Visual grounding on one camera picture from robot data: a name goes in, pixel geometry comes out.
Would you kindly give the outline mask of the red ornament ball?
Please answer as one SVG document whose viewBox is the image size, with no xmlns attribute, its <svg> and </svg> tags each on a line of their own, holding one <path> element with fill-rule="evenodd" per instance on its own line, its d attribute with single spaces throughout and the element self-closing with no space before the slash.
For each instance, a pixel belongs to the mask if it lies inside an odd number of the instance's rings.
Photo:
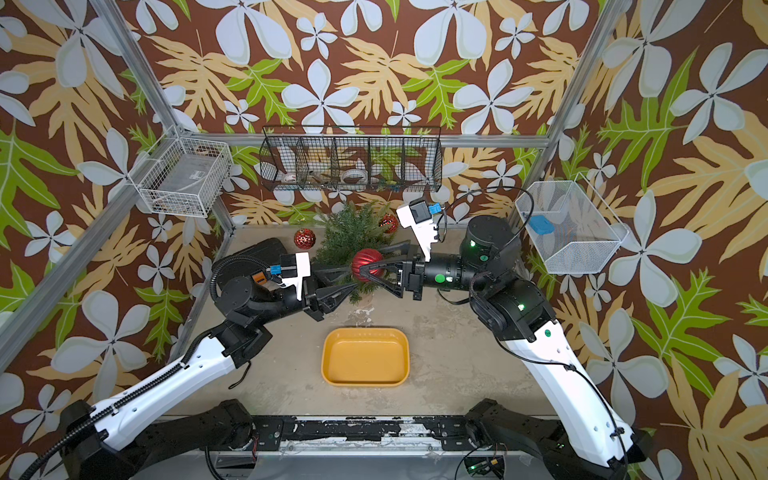
<svg viewBox="0 0 768 480">
<path fill-rule="evenodd" d="M 396 215 L 387 213 L 381 218 L 379 226 L 386 234 L 392 235 L 398 230 L 399 221 Z"/>
<path fill-rule="evenodd" d="M 382 261 L 384 259 L 383 254 L 373 248 L 366 248 L 357 252 L 351 263 L 352 276 L 362 282 L 368 283 L 369 279 L 362 273 L 362 268 L 367 267 L 373 263 Z"/>
<path fill-rule="evenodd" d="M 315 232 L 309 228 L 298 229 L 293 236 L 294 245 L 300 250 L 311 249 L 315 246 L 316 241 Z"/>
</svg>

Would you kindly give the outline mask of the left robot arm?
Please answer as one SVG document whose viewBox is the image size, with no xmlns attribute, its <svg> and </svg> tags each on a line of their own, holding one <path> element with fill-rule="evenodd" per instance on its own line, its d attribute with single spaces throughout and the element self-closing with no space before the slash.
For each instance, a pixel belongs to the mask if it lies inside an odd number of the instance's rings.
<svg viewBox="0 0 768 480">
<path fill-rule="evenodd" d="M 173 421 L 161 416 L 212 381 L 251 361 L 271 340 L 268 323 L 304 312 L 316 321 L 356 288 L 342 282 L 347 266 L 314 266 L 308 253 L 266 261 L 230 255 L 211 270 L 209 294 L 221 324 L 195 337 L 186 352 L 129 389 L 94 405 L 76 402 L 63 412 L 64 434 L 20 473 L 31 479 L 48 463 L 71 479 L 130 479 L 147 467 L 190 450 L 240 446 L 252 417 L 238 401 Z"/>
</svg>

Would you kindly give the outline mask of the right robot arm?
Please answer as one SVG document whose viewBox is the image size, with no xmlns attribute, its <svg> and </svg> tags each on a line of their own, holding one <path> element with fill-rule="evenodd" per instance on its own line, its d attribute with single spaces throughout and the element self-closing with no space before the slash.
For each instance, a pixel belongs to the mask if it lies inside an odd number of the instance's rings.
<svg viewBox="0 0 768 480">
<path fill-rule="evenodd" d="M 546 295 L 515 272 L 521 233 L 505 219 L 472 218 L 456 254 L 431 248 L 444 214 L 423 199 L 397 208 L 399 224 L 417 242 L 386 247 L 382 259 L 363 265 L 360 277 L 396 297 L 424 288 L 467 292 L 464 304 L 493 334 L 504 352 L 523 362 L 554 408 L 540 419 L 483 400 L 466 416 L 477 450 L 503 444 L 543 462 L 555 479 L 624 479 L 644 462 L 651 438 L 635 431 L 608 404 L 574 354 Z"/>
</svg>

